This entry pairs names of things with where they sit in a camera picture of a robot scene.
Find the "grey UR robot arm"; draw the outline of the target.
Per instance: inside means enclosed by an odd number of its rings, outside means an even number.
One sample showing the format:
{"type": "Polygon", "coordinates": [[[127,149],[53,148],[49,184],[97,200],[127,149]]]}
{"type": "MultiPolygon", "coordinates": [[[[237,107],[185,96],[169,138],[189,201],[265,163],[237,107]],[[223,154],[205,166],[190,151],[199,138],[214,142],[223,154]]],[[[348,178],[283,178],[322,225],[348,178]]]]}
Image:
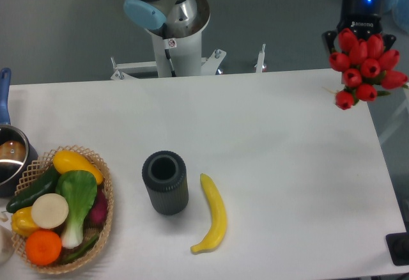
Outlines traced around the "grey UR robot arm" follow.
{"type": "MultiPolygon", "coordinates": [[[[149,31],[164,32],[171,27],[171,12],[187,0],[125,0],[123,8],[131,21],[149,31]]],[[[322,34],[326,50],[335,51],[334,42],[348,28],[357,38],[369,39],[382,33],[385,0],[342,0],[339,23],[334,31],[322,34]]]]}

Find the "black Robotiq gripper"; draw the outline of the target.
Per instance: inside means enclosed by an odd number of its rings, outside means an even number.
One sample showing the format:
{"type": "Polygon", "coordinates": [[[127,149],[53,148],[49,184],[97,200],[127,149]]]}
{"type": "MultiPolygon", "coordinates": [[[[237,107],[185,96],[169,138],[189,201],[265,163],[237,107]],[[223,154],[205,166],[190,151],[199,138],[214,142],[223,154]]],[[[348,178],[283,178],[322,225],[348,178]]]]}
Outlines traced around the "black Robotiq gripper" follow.
{"type": "MultiPolygon", "coordinates": [[[[336,51],[335,40],[342,30],[351,30],[358,39],[368,40],[370,36],[382,33],[381,19],[384,0],[342,0],[341,16],[336,30],[321,35],[327,54],[336,51]]],[[[392,34],[382,34],[384,51],[391,50],[396,41],[392,34]]]]}

